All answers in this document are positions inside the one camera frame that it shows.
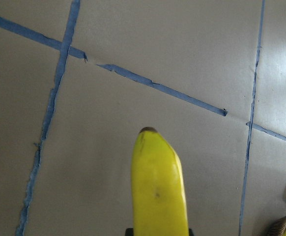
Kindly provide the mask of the brown woven wicker basket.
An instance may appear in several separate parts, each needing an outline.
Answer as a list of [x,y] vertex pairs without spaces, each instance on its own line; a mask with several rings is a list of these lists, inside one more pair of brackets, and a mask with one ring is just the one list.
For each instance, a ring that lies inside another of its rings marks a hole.
[[286,230],[286,216],[275,221],[268,229],[267,236],[282,236]]

